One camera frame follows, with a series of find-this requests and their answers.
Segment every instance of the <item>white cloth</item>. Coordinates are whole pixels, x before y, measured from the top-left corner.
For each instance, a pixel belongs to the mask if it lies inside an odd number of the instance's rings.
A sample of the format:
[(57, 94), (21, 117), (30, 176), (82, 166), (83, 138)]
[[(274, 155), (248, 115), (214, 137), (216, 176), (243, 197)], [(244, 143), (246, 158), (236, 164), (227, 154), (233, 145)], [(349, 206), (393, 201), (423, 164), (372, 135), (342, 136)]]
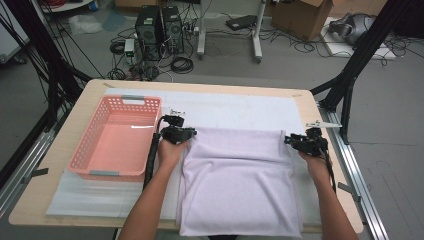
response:
[(300, 237), (294, 163), (284, 131), (196, 130), (183, 162), (180, 235)]

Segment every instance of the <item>concrete floor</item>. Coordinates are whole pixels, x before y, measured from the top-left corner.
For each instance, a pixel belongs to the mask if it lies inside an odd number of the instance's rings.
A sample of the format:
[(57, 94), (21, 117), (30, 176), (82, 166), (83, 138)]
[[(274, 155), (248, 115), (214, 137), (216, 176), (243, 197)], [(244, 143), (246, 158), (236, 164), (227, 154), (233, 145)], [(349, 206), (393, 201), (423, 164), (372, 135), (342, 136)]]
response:
[[(70, 11), (61, 17), (93, 14), (105, 22), (111, 11), (95, 13), (84, 9)], [(110, 39), (134, 25), (126, 19), (116, 31), (74, 36), (78, 45), (102, 75), (111, 69)], [(220, 20), (209, 23), (225, 29)], [(269, 19), (264, 20), (269, 29)], [(98, 77), (79, 50), (65, 38), (76, 67)], [(188, 75), (170, 72), (179, 83), (221, 84), (273, 88), (311, 89), (335, 77), (346, 65), (346, 58), (322, 58), (316, 51), (301, 53), (287, 38), (261, 41), (263, 60), (253, 59), (250, 39), (228, 35), (207, 37), (207, 55), (202, 61), (192, 56), (194, 70)], [(318, 45), (321, 53), (325, 47)], [(410, 49), (424, 54), (424, 46), (414, 43)], [(382, 66), (371, 61), (359, 76), (353, 93), (349, 140), (367, 182), (378, 213), (391, 239), (424, 239), (424, 59), (411, 52)], [(156, 81), (170, 82), (160, 75)], [(32, 129), (47, 104), (35, 71), (30, 64), (0, 65), (0, 167), (13, 154)], [(325, 95), (316, 96), (321, 100)], [(11, 226), (9, 209), (0, 220), (2, 239), (112, 239), (114, 229), (105, 228), (37, 228)], [(176, 239), (175, 233), (161, 233), (158, 239)], [(319, 239), (305, 235), (305, 239)], [(370, 239), (367, 231), (361, 239)]]

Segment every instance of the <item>basket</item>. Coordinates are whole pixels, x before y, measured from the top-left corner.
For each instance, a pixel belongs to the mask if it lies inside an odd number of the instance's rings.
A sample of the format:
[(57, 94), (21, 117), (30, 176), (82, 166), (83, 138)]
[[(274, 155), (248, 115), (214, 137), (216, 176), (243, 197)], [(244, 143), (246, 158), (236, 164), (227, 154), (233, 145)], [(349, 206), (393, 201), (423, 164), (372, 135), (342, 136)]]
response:
[(90, 180), (142, 182), (160, 116), (158, 97), (105, 95), (68, 170)]

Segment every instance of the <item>metal stand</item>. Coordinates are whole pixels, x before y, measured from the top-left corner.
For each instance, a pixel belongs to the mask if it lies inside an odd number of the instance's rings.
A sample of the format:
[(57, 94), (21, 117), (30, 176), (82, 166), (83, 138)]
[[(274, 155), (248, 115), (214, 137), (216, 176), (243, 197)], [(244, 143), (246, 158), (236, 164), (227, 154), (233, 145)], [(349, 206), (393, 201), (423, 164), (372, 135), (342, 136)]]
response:
[(332, 80), (311, 90), (312, 94), (316, 95), (330, 89), (325, 99), (319, 102), (320, 107), (329, 112), (335, 112), (339, 102), (344, 99), (340, 134), (345, 144), (349, 144), (347, 132), (355, 81), (412, 2), (413, 0), (387, 1), (368, 33), (358, 43), (358, 48), (343, 71)]
[[(266, 6), (266, 0), (261, 0), (261, 5), (259, 7), (258, 18), (256, 22), (256, 28), (252, 32), (253, 47), (255, 49), (255, 59), (258, 63), (262, 61), (262, 50), (261, 43), (259, 41), (259, 33), (261, 31), (262, 18), (264, 16)], [(205, 54), (205, 42), (206, 42), (206, 28), (205, 28), (205, 13), (206, 13), (206, 4), (204, 0), (200, 0), (200, 25), (199, 25), (199, 39), (197, 42), (197, 56), (200, 60), (203, 59)]]

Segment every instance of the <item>white mat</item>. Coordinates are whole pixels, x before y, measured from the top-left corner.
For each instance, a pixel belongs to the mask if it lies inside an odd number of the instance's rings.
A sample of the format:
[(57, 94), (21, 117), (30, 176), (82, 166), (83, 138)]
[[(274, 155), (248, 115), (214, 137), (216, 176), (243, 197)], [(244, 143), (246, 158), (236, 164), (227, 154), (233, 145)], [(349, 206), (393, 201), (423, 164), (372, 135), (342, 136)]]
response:
[[(325, 21), (325, 25), (321, 30), (321, 37), (324, 37), (322, 41), (325, 42), (324, 44), (330, 55), (334, 55), (335, 57), (351, 57), (354, 52), (352, 46), (347, 44), (337, 33), (328, 32), (330, 22), (335, 20), (337, 20), (337, 18), (328, 17)], [(387, 60), (394, 60), (396, 58), (384, 43), (381, 44), (372, 59), (382, 59), (383, 56)]]
[[(184, 111), (184, 126), (233, 129), (281, 130), (304, 134), (296, 102), (290, 98), (169, 92), (110, 88), (106, 94), (158, 96), (163, 114), (170, 109)], [(319, 224), (318, 198), (306, 163), (295, 151), (295, 178), (305, 223)], [(181, 167), (168, 185), (162, 219), (175, 219)], [(141, 183), (114, 183), (83, 180), (65, 171), (47, 211), (48, 215), (126, 217), (141, 193)]]

